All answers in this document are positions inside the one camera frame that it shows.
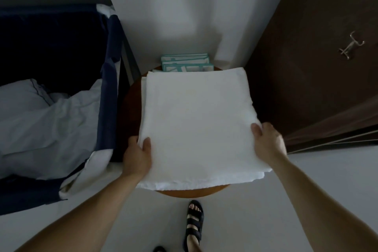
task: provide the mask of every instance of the brown wooden door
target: brown wooden door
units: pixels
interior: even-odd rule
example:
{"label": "brown wooden door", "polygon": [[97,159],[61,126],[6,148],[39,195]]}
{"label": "brown wooden door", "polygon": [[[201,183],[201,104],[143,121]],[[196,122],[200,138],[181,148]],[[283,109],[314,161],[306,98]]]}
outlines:
{"label": "brown wooden door", "polygon": [[[365,44],[347,60],[352,31]],[[378,0],[281,0],[246,71],[260,120],[303,142],[297,132],[378,95]]]}

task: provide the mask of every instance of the wooden stool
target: wooden stool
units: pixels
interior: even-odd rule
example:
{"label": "wooden stool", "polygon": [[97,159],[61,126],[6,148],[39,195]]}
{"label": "wooden stool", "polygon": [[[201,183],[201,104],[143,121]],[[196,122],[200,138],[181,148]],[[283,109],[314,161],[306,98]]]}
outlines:
{"label": "wooden stool", "polygon": [[[215,71],[221,71],[221,69],[215,67]],[[139,78],[131,85],[130,90],[123,99],[122,105],[117,116],[117,141],[122,154],[127,149],[127,140],[132,135],[139,134],[139,127],[142,119],[142,93],[141,93],[141,80]],[[158,191],[165,195],[180,198],[198,198],[207,195],[211,195],[218,192],[228,185],[220,185],[209,188],[201,188],[194,190],[162,190]]]}

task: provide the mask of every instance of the gray floor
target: gray floor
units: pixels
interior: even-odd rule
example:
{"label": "gray floor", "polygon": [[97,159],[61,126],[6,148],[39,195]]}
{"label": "gray floor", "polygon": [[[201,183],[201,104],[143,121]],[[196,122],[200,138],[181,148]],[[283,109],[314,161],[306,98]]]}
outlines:
{"label": "gray floor", "polygon": [[[370,147],[303,154],[293,160],[378,231],[377,154],[378,148]],[[13,251],[100,188],[95,185],[68,201],[1,216],[1,251]],[[274,173],[199,200],[205,210],[204,251],[311,251]],[[168,251],[181,251],[187,203],[186,199],[135,190],[102,251],[152,251],[158,244]]]}

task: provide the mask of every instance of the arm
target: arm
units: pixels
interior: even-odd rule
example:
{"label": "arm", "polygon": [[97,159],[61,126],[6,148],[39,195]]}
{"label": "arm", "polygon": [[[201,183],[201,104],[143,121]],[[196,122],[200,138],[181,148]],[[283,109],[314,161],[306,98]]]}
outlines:
{"label": "arm", "polygon": [[144,140],[143,150],[136,144],[137,139],[129,139],[119,178],[39,232],[17,252],[100,251],[125,200],[151,168],[150,139]]}
{"label": "arm", "polygon": [[277,174],[315,252],[378,250],[378,235],[289,161],[284,140],[270,123],[251,128],[256,154]]}

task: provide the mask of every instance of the forearm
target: forearm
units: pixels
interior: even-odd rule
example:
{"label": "forearm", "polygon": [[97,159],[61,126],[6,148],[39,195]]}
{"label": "forearm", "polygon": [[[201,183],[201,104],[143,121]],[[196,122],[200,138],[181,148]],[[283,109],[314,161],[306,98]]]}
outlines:
{"label": "forearm", "polygon": [[328,196],[286,158],[271,164],[314,251],[377,251],[370,227]]}
{"label": "forearm", "polygon": [[120,209],[139,180],[134,176],[121,176],[17,251],[100,251]]}

